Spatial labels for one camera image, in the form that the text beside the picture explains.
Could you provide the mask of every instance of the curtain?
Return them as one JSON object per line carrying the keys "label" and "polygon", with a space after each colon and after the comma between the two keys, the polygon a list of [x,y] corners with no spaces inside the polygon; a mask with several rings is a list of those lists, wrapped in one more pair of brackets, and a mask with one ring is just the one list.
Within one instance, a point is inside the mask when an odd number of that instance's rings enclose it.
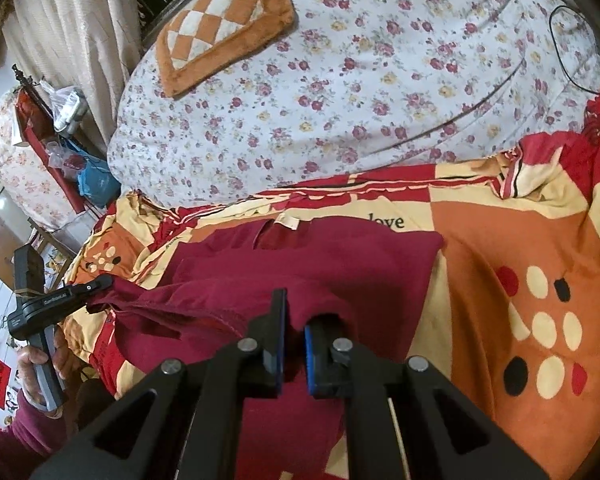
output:
{"label": "curtain", "polygon": [[25,74],[77,85],[91,116],[82,124],[101,152],[116,129],[118,101],[141,58],[136,0],[13,0],[2,28]]}

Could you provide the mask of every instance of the clothing label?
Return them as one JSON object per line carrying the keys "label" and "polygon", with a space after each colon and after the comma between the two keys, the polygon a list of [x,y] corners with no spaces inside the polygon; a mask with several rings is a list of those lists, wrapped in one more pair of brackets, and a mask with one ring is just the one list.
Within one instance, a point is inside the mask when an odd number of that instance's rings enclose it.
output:
{"label": "clothing label", "polygon": [[284,227],[296,231],[300,225],[300,219],[289,216],[286,213],[280,213],[276,218],[275,224],[282,224]]}

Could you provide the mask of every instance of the floral fabric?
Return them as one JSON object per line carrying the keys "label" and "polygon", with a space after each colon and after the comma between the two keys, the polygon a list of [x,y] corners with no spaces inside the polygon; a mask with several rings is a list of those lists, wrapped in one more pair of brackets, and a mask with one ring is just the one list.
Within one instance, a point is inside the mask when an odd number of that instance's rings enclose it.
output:
{"label": "floral fabric", "polygon": [[11,145],[16,99],[11,90],[0,98],[0,181],[26,215],[40,227],[55,231],[77,215],[33,148]]}
{"label": "floral fabric", "polygon": [[[560,0],[293,0],[298,28],[177,100],[155,47],[122,97],[114,176],[164,206],[390,164],[452,162],[528,132],[582,127],[590,97],[548,28]],[[554,31],[568,72],[600,88],[589,27]]]}

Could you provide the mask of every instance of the orange and white checkered cushion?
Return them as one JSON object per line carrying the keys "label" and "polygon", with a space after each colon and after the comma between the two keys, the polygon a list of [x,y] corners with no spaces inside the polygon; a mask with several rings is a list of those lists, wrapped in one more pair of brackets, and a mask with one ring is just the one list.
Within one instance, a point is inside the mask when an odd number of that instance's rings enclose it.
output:
{"label": "orange and white checkered cushion", "polygon": [[294,18],[291,0],[192,0],[158,38],[165,92],[198,84],[268,43]]}

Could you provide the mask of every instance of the metal bolt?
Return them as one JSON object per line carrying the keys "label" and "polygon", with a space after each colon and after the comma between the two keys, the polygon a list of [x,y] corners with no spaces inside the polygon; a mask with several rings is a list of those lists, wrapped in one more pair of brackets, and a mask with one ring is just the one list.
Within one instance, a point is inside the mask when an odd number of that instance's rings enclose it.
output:
{"label": "metal bolt", "polygon": [[245,337],[238,341],[238,348],[242,352],[253,352],[258,347],[258,342],[253,337]]}
{"label": "metal bolt", "polygon": [[336,352],[349,352],[353,348],[351,339],[346,337],[339,337],[333,342],[333,349]]}
{"label": "metal bolt", "polygon": [[160,370],[167,375],[177,374],[182,370],[182,363],[178,359],[166,359],[160,365]]}
{"label": "metal bolt", "polygon": [[423,372],[429,368],[429,361],[422,356],[414,355],[413,357],[409,358],[409,368],[411,368],[411,370],[415,370],[416,372]]}

